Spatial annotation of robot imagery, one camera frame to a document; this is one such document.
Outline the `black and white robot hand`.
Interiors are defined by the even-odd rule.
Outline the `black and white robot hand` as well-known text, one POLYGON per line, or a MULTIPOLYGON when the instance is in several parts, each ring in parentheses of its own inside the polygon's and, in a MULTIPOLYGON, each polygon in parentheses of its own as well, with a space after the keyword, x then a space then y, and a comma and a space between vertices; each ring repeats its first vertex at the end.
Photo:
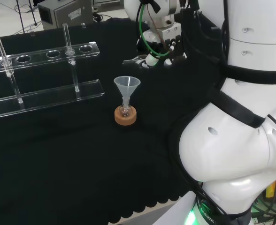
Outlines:
POLYGON ((150 28, 143 31, 144 22, 137 23, 138 59, 136 64, 142 68, 155 66, 171 67, 188 59, 184 52, 181 24, 174 23, 164 28, 150 28))

